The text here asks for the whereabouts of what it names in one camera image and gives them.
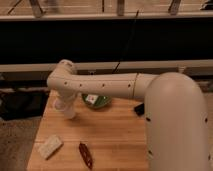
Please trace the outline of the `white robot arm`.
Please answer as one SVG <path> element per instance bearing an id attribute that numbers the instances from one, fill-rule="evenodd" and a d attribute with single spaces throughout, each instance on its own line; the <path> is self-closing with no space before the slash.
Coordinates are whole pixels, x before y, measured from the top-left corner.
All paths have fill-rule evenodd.
<path id="1" fill-rule="evenodd" d="M 149 171 L 212 171 L 208 113 L 198 84 L 178 72 L 79 75 L 70 60 L 47 78 L 68 105 L 78 93 L 144 103 Z"/>

